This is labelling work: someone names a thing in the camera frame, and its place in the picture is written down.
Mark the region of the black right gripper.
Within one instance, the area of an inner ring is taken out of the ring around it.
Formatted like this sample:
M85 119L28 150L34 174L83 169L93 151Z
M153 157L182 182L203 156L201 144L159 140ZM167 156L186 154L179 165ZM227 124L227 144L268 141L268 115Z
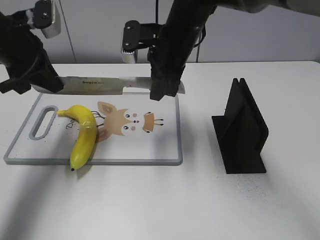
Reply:
M175 97L179 93L186 62L202 32L202 25L166 23L160 27L156 45L148 52L151 100L160 101L164 96Z

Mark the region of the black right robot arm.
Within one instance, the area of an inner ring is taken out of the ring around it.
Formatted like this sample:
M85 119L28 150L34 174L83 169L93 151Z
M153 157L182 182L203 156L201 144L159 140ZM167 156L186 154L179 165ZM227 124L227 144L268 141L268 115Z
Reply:
M160 101L164 96L176 96L187 59L217 7L256 14L268 6L320 15L318 0L175 0L148 51L150 99Z

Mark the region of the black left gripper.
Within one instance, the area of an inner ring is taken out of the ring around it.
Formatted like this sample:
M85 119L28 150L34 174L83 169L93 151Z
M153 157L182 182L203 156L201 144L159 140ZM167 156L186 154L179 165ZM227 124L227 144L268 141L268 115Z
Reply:
M0 31L0 63L8 73L1 82L31 76L33 83L53 83L54 70L40 39L28 29Z

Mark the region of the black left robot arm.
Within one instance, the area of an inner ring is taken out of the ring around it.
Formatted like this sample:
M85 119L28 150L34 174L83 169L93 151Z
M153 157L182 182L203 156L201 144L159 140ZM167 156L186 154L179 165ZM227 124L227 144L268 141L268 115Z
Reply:
M20 80L45 69L47 52L31 32L25 10L0 14L0 63L11 79Z

